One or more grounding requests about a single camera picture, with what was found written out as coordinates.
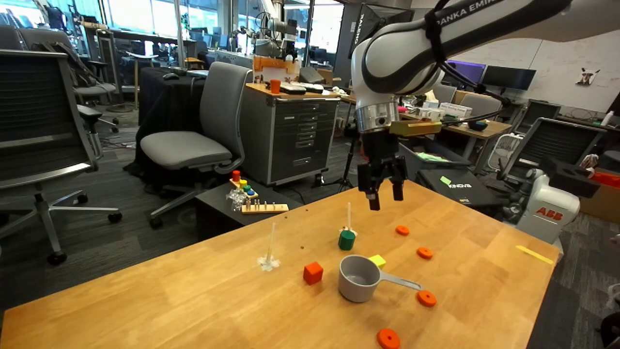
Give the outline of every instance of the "sticker on wall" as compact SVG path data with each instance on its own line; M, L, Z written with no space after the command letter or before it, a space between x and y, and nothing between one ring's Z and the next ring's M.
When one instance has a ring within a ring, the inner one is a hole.
M582 68L581 76L579 76L579 81L577 81L577 85L582 85L582 86L591 85L594 82L594 79L596 78L596 75L598 74L599 71L601 70Z

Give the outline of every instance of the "gray carpet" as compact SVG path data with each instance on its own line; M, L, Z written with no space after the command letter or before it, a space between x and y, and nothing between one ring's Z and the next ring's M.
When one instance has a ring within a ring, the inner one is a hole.
M54 217L60 243L69 255L67 262L58 267L45 261L51 248L40 225L2 239L0 313L198 241L191 205L164 215L163 228L151 230L146 213L166 200L146 194L138 178L122 171L134 156L134 150L126 146L132 145L136 128L132 121L121 126L118 134L99 126L101 137L107 139L107 151L98 172L48 188L47 198L85 189L90 199L88 206L119 207L123 220L111 224L105 215L92 214ZM334 139L326 181L341 177L349 144L347 139ZM357 149L351 170L353 185L357 184L355 164L360 161ZM312 202L335 194L338 187L311 189L312 182L313 178L304 179L278 191L301 202L293 191L297 190L306 202ZM29 207L32 201L31 196L0 197L0 206L11 203L12 207ZM566 256L553 274L528 348L602 348L594 329L612 313L604 308L607 286L620 283L620 249L608 241L619 232L616 224L580 215L562 233Z

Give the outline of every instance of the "yellow strip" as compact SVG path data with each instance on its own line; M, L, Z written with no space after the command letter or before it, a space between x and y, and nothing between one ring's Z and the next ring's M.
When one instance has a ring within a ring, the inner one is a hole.
M525 247L525 246L521 246L521 245L519 245L519 246L517 246L517 248L518 248L519 250L521 250L521 251L523 251L523 252L525 252L525 253L529 254L530 256L534 256L534 257L538 258L539 260L541 260L541 261L543 261L543 262L545 262L545 263L553 264L553 261L552 261L552 260L548 259L547 257L545 257L545 256L543 256L543 255L541 255L541 254L539 254L539 253L536 253L536 252L534 252L534 251L530 250L529 248L527 248L527 247Z

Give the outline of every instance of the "orange disc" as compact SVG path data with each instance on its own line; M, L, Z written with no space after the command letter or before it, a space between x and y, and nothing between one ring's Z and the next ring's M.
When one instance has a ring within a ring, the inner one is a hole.
M435 296L428 291L420 291L415 296L418 299L418 302L425 307L430 308L437 304L437 298L435 298Z
M424 258L425 260L429 260L433 258L433 252L426 247L418 248L418 256Z
M401 347L401 339L391 329L382 329L377 332L377 342L379 342L383 349L398 349Z
M396 227L396 232L401 235L409 235L409 228L405 227L404 225L399 225L398 227Z

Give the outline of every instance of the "purple monitor screen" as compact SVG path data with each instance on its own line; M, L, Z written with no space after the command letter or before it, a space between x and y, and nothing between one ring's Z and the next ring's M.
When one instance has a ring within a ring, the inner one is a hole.
M474 84L477 84L482 79L484 73L484 64L476 64L461 61L446 61L448 63L454 63L456 71L463 74L467 79L470 79Z

